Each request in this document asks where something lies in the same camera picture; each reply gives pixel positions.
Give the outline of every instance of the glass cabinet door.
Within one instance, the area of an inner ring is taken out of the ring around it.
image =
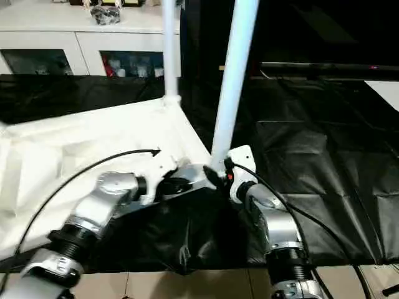
[[[108,77],[163,76],[162,34],[78,32],[90,75]],[[175,34],[175,69],[180,77],[180,35]]]
[[[73,75],[61,49],[0,50],[15,75]]]
[[[0,74],[88,75],[73,32],[0,32]]]
[[[150,78],[163,76],[159,52],[100,51],[108,77]]]

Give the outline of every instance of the black cable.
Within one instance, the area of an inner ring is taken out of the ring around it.
[[[15,251],[14,251],[14,255],[12,257],[10,257],[10,261],[9,261],[9,266],[7,268],[7,270],[5,271],[5,274],[1,280],[1,287],[0,287],[0,296],[2,295],[2,293],[5,291],[6,289],[6,285],[7,285],[7,281],[9,278],[9,275],[11,273],[12,270],[12,266],[14,265],[15,260],[17,259],[18,255],[21,253],[21,247],[25,241],[25,238],[29,232],[29,230],[31,229],[33,222],[35,222],[35,220],[37,219],[37,217],[39,216],[39,214],[44,210],[44,208],[46,207],[46,205],[51,201],[51,199],[53,199],[53,197],[55,195],[57,195],[57,193],[59,191],[61,191],[66,185],[68,185],[71,181],[73,181],[75,178],[77,178],[78,176],[80,176],[81,174],[87,172],[88,170],[102,164],[105,163],[107,161],[110,161],[112,159],[116,159],[119,158],[121,156],[127,156],[128,154],[139,154],[139,153],[151,153],[153,156],[157,155],[160,152],[160,150],[158,149],[136,149],[133,151],[124,151],[122,153],[119,154],[113,154],[112,156],[109,156],[105,159],[102,159],[100,161],[97,161],[87,167],[85,167],[84,169],[80,170],[79,172],[75,173],[73,176],[71,176],[69,179],[67,179],[64,183],[62,183],[44,202],[43,204],[40,206],[40,208],[37,210],[37,212],[33,215],[32,219],[30,220],[29,224],[27,225],[24,234],[21,237],[21,240],[19,241]]]
[[[352,258],[350,257],[350,254],[349,254],[348,250],[346,249],[345,244],[338,238],[338,236],[335,234],[335,232],[333,232],[333,231],[332,231],[329,227],[327,227],[323,222],[319,221],[319,220],[316,219],[315,217],[309,215],[308,213],[306,213],[306,212],[304,212],[304,211],[298,209],[296,206],[293,206],[292,204],[290,204],[289,202],[287,202],[274,188],[272,188],[272,187],[270,186],[270,184],[268,184],[262,177],[260,177],[260,175],[256,174],[255,172],[253,172],[252,170],[250,170],[249,168],[247,168],[247,167],[245,167],[245,166],[243,166],[243,165],[239,165],[239,164],[234,163],[234,166],[235,166],[235,167],[238,167],[238,168],[241,168],[241,169],[243,169],[243,170],[245,170],[245,171],[247,171],[249,174],[251,174],[252,176],[254,176],[255,178],[257,178],[257,180],[258,180],[259,182],[261,182],[263,185],[265,185],[265,186],[278,198],[278,200],[281,201],[281,203],[284,205],[284,207],[287,209],[287,211],[288,211],[288,212],[292,215],[292,217],[294,218],[294,221],[296,222],[297,227],[298,227],[299,234],[300,234],[300,236],[301,236],[301,238],[302,238],[302,243],[304,244],[304,248],[305,248],[305,250],[307,251],[307,254],[308,254],[308,255],[310,254],[310,252],[309,252],[309,248],[308,248],[308,246],[307,246],[307,244],[306,244],[306,241],[305,241],[304,232],[303,232],[303,230],[302,230],[302,227],[299,225],[299,222],[298,222],[298,220],[296,219],[296,216],[295,216],[295,214],[293,213],[293,211],[296,211],[296,212],[299,213],[300,215],[302,215],[302,216],[308,218],[308,219],[311,220],[312,222],[315,222],[316,224],[318,224],[319,226],[321,226],[321,228],[323,228],[323,229],[331,236],[331,238],[333,238],[333,239],[336,241],[336,243],[339,245],[339,247],[341,248],[342,252],[344,253],[345,257],[346,257],[347,260],[350,262],[350,265],[351,265],[351,266],[353,267],[353,269],[355,270],[355,273],[356,273],[356,275],[357,275],[357,277],[358,277],[358,279],[359,279],[359,282],[360,282],[360,284],[362,285],[362,289],[363,289],[365,298],[366,298],[366,299],[372,299],[370,290],[368,289],[368,285],[367,285],[367,282],[366,282],[365,277],[363,276],[363,273],[362,273],[361,270],[359,269],[358,265],[355,265],[355,264],[353,263],[353,260],[352,260]]]

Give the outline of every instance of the white pole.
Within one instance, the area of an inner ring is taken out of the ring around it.
[[[224,170],[231,146],[259,0],[236,0],[214,129],[211,167]]]
[[[175,63],[175,0],[162,0],[163,13],[163,68],[165,96],[178,95]]]

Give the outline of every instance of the black plastic sheet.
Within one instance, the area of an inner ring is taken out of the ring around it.
[[[58,78],[41,88],[21,78],[18,83],[0,79],[0,119],[9,122],[46,117],[34,109],[35,101],[55,103],[58,95],[63,106],[54,105],[57,113],[46,111],[50,116],[91,109],[90,105],[99,108],[94,98],[104,107],[162,95],[161,82],[147,82],[143,92],[146,82],[128,79]],[[102,93],[93,94],[92,87],[98,85]],[[21,97],[21,86],[29,101]],[[14,109],[2,109],[4,94],[12,102],[13,88],[18,95]],[[67,97],[65,90],[73,92]],[[140,96],[133,90],[141,90]],[[184,111],[210,148],[218,87],[181,82],[181,93]],[[363,82],[250,82],[243,92],[233,147],[251,145],[259,173],[290,203],[332,229],[352,262],[393,263],[399,257],[398,116]],[[314,265],[350,262],[323,228],[297,216]],[[19,268],[29,254],[21,257]],[[0,270],[6,264],[1,262]],[[114,221],[93,253],[89,271],[168,269],[185,274],[265,266],[253,236],[228,200],[202,189]]]

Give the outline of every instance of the cable connector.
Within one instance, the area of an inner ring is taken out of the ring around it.
[[[235,163],[232,161],[230,157],[227,157],[224,160],[224,167],[226,168],[227,171],[231,171],[235,167]]]

